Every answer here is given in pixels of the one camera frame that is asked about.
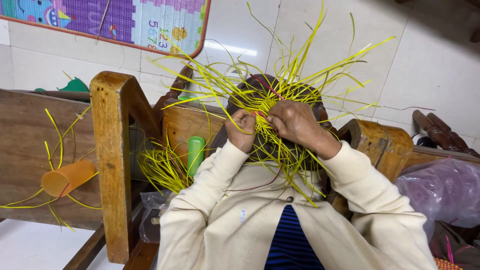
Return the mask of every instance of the printed number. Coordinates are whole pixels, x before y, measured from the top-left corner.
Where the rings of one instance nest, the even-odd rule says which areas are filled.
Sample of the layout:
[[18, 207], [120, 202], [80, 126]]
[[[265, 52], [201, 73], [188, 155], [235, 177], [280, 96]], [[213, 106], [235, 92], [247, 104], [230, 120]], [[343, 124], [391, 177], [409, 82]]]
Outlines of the printed number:
[[156, 40], [157, 38], [155, 38], [155, 40], [151, 39], [151, 38], [148, 38], [149, 40], [151, 40], [153, 42], [153, 44], [156, 44]]
[[152, 25], [152, 21], [149, 21], [148, 24], [151, 26], [151, 27], [158, 27], [158, 22], [153, 22], [153, 25]]

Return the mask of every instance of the clear plastic bag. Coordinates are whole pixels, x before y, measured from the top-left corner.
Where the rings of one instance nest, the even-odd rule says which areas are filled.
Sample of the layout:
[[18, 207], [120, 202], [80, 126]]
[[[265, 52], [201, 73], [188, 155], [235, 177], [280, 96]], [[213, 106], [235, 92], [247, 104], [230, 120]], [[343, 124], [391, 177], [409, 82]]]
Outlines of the clear plastic bag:
[[472, 228], [480, 224], [480, 166], [452, 158], [411, 166], [395, 182], [410, 205], [427, 217], [428, 239], [433, 222]]
[[146, 243], [160, 243], [159, 218], [165, 213], [175, 193], [170, 190], [140, 193], [145, 212], [140, 223], [140, 239]]

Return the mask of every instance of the turned wooden spindle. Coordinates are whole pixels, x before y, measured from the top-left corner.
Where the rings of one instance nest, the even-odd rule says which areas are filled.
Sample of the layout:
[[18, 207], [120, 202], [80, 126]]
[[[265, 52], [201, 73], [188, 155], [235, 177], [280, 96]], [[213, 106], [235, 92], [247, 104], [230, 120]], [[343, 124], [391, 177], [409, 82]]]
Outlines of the turned wooden spindle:
[[438, 118], [438, 116], [432, 112], [427, 114], [427, 118], [430, 119], [438, 128], [440, 128], [440, 130], [448, 136], [450, 141], [460, 147], [460, 149], [462, 149], [465, 153], [480, 158], [480, 154], [469, 148], [465, 141], [457, 133], [453, 132], [450, 126], [442, 121], [442, 119]]
[[412, 114], [413, 120], [418, 123], [420, 128], [427, 132], [428, 136], [434, 143], [444, 150], [463, 152], [458, 146], [454, 145], [448, 136], [442, 132], [430, 119], [428, 119], [421, 111], [415, 110]]
[[337, 134], [336, 128], [332, 126], [332, 123], [330, 123], [330, 121], [327, 121], [328, 113], [325, 110], [324, 103], [321, 101], [320, 101], [320, 105], [318, 106], [318, 118], [320, 121], [325, 121], [325, 122], [321, 122], [320, 126], [324, 127], [327, 130], [330, 130], [335, 135]]
[[[193, 74], [193, 68], [189, 65], [183, 67], [180, 71], [180, 74], [190, 78]], [[165, 106], [165, 101], [170, 98], [178, 98], [181, 94], [182, 90], [187, 88], [188, 81], [184, 80], [180, 77], [177, 77], [175, 81], [172, 83], [170, 91], [166, 93], [164, 96], [160, 97], [160, 99], [156, 102], [155, 106], [153, 107], [153, 113], [157, 116], [158, 120], [160, 121], [160, 126], [163, 120], [163, 107]]]

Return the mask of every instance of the foam play mat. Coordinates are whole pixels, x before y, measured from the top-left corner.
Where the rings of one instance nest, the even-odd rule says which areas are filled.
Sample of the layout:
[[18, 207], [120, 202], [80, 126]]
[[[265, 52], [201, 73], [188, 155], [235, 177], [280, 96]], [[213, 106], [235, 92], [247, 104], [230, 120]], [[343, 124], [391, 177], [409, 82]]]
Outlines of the foam play mat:
[[0, 18], [163, 54], [179, 54], [174, 43], [193, 57], [209, 7], [210, 0], [0, 0]]

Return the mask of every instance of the purple plastic bag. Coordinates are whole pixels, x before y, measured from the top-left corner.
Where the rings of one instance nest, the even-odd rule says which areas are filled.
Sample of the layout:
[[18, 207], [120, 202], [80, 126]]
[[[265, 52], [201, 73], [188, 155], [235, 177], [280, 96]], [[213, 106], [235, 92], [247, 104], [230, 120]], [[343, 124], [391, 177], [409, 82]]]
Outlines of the purple plastic bag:
[[430, 239], [435, 220], [465, 228], [480, 224], [479, 176], [479, 165], [447, 158], [403, 170], [395, 185], [427, 217], [423, 229]]

